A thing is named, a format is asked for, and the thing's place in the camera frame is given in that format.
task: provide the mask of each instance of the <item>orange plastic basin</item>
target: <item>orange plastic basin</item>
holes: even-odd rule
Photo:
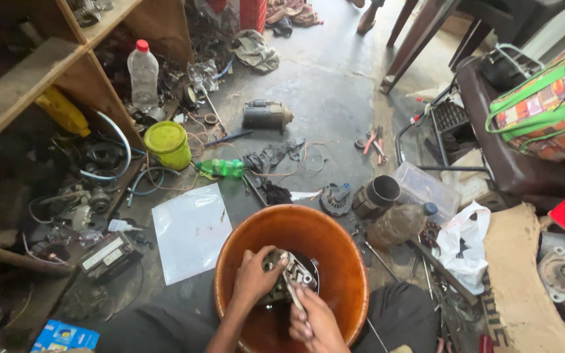
[[[298,252],[318,261],[319,296],[333,310],[348,346],[363,327],[370,289],[361,253],[352,238],[326,214],[302,205],[276,205],[252,214],[228,236],[215,268],[215,306],[224,316],[243,253],[263,246]],[[241,332],[244,352],[306,352],[289,336],[289,304],[257,306]]]

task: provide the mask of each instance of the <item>concrete floor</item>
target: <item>concrete floor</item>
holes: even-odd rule
[[[356,33],[358,20],[365,10],[357,9],[346,0],[313,0],[313,7],[325,21],[324,25],[294,28],[290,38],[274,38],[271,31],[266,31],[265,36],[270,40],[270,45],[281,54],[278,69],[261,75],[240,63],[234,63],[233,74],[224,77],[220,90],[212,93],[211,99],[230,132],[240,131],[242,107],[250,100],[284,102],[285,106],[293,111],[294,120],[287,126],[283,135],[272,131],[255,131],[248,138],[233,142],[241,154],[260,152],[268,144],[298,137],[306,138],[307,141],[328,142],[316,145],[316,149],[326,160],[322,171],[316,173],[300,168],[291,176],[271,177],[275,184],[290,191],[314,192],[326,183],[347,182],[356,190],[372,177],[389,174],[395,170],[393,135],[407,124],[415,111],[424,107],[405,95],[451,80],[452,73],[448,69],[448,62],[459,44],[459,38],[440,31],[392,93],[386,96],[379,91],[379,84],[393,50],[398,49],[409,26],[407,24],[401,33],[395,49],[386,50],[390,30],[402,3],[388,1],[388,4],[379,10],[375,28],[365,36]],[[353,147],[357,137],[364,136],[372,126],[378,125],[385,128],[384,150],[389,158],[383,166],[376,165],[375,153],[363,156]],[[199,132],[200,129],[199,125],[187,124],[188,131]],[[405,139],[407,160],[420,161],[426,153],[423,153],[423,147],[418,148],[420,133],[412,133]],[[207,150],[199,160],[210,158],[233,159],[238,156],[232,147],[221,146]],[[318,168],[318,152],[310,148],[306,161],[310,168]],[[287,158],[274,172],[288,173],[296,168],[298,163]],[[174,187],[180,189],[190,186],[194,176],[193,169],[187,168]],[[195,187],[211,182],[206,178],[199,178]],[[242,181],[221,179],[217,182],[233,226],[260,209],[254,197],[246,195]],[[155,243],[151,209],[179,194],[181,192],[159,190],[149,196],[136,196],[132,206],[128,207],[124,202],[119,213],[122,218],[129,217],[139,225],[146,226],[148,239]],[[305,199],[297,203],[319,209],[317,199]],[[351,232],[357,221],[350,219],[351,213],[337,221]],[[146,253],[141,261],[145,268],[144,282],[135,304],[163,302],[194,310],[202,316],[210,317],[211,320],[218,320],[213,306],[213,271],[165,286],[158,247],[153,251],[144,247],[143,251]],[[384,259],[393,265],[399,277],[409,277],[412,258],[407,247],[393,250],[391,256],[386,254]],[[139,267],[128,269],[108,285],[110,293],[117,298],[118,308],[127,305],[133,296],[136,296],[143,273]],[[376,260],[368,268],[368,275],[371,290],[391,280]],[[418,267],[418,272],[411,281],[426,288],[423,266]],[[88,322],[85,326],[99,329],[101,324]]]

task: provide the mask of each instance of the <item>black pants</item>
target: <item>black pants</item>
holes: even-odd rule
[[[393,283],[370,294],[368,317],[388,350],[408,345],[414,353],[436,349],[437,320],[429,294],[415,285]],[[216,331],[215,320],[186,310],[145,304],[113,318],[100,337],[97,353],[202,353]],[[384,353],[365,325],[354,353]]]

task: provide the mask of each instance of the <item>person's foot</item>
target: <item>person's foot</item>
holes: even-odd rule
[[[359,21],[359,25],[357,26],[358,34],[365,35],[367,31],[369,31],[370,29],[372,29],[372,27],[374,27],[374,24],[376,23],[376,21],[374,21],[374,18],[376,17],[376,11],[378,9],[379,8],[370,5],[370,7],[363,14],[363,16],[361,16],[361,20]]]
[[[358,8],[362,9],[365,6],[365,0],[348,0],[349,2],[355,4]]]

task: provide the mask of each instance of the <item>chair leg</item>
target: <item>chair leg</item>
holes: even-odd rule
[[[381,92],[389,94],[460,2],[461,0],[426,0],[387,70]]]
[[[396,24],[394,24],[394,28],[392,29],[392,34],[389,36],[389,40],[387,41],[387,47],[393,48],[394,44],[396,43],[396,39],[400,35],[404,24],[407,22],[413,9],[415,8],[416,4],[418,4],[418,0],[407,0],[402,7],[401,13],[398,15],[398,19],[396,20]]]
[[[448,67],[454,72],[457,65],[464,58],[469,57],[481,45],[485,37],[491,32],[491,27],[482,20],[475,19],[472,25],[468,28],[468,32],[463,36],[457,51],[454,53],[453,58],[450,60]]]

